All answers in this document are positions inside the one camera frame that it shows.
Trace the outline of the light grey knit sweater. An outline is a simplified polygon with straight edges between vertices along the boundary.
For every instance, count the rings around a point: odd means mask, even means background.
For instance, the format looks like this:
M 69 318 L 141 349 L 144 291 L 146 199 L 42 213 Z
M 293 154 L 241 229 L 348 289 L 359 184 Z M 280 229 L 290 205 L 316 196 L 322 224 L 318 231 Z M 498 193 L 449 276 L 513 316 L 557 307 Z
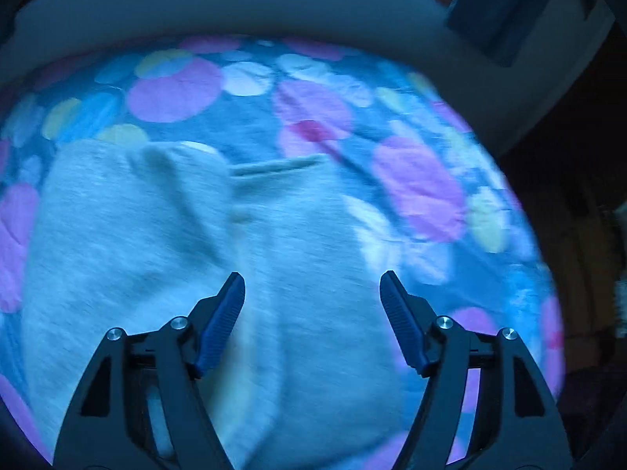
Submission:
M 360 202 L 315 155 L 232 166 L 193 142 L 85 140 L 56 155 L 22 288 L 33 415 L 54 448 L 112 327 L 160 328 L 232 272 L 245 305 L 201 397 L 238 469 L 388 469 L 400 352 L 378 298 L 395 260 L 364 244 Z

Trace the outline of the colourful circle pattern bedsheet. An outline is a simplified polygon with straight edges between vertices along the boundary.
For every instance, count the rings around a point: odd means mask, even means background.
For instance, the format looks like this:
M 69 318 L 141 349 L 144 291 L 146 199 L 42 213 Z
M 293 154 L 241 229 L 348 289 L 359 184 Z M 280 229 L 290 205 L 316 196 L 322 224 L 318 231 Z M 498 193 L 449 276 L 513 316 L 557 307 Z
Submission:
M 342 193 L 360 202 L 360 241 L 397 262 L 388 271 L 464 328 L 517 329 L 560 392 L 561 316 L 535 235 L 492 157 L 428 79 L 304 38 L 137 40 L 63 58 L 1 91 L 1 397 L 44 457 L 54 448 L 31 408 L 22 288 L 54 159 L 85 140 L 200 143 L 232 166 L 327 157 Z M 393 346 L 400 352 L 394 335 Z M 402 352 L 400 377 L 407 436 L 426 383 Z

